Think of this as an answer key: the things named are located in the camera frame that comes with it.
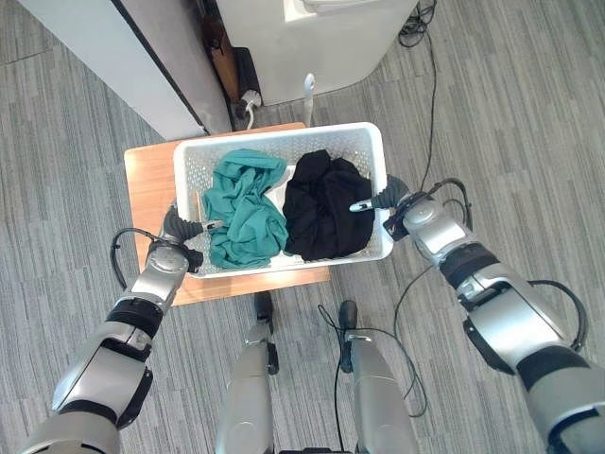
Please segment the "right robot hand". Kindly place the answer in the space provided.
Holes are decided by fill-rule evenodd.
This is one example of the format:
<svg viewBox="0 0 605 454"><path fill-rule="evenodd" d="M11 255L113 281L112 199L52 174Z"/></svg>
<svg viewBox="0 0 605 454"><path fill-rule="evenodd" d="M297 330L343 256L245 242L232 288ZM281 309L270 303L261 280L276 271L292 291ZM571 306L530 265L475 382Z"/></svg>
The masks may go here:
<svg viewBox="0 0 605 454"><path fill-rule="evenodd" d="M357 201L350 205L349 211L353 213L369 211L372 209L396 208L406 197L411 195L407 184L400 178L387 175L387 185L377 195L370 199Z"/></svg>

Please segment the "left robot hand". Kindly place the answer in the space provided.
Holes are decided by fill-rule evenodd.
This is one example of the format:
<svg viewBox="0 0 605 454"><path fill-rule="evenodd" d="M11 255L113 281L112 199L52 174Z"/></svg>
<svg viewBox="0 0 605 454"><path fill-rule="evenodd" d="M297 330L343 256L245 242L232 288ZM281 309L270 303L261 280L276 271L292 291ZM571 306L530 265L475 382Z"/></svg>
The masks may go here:
<svg viewBox="0 0 605 454"><path fill-rule="evenodd" d="M177 202L173 200L164 215L159 237L176 244L183 244L202 233L212 232L222 226L223 221L219 219L191 221L181 218Z"/></svg>

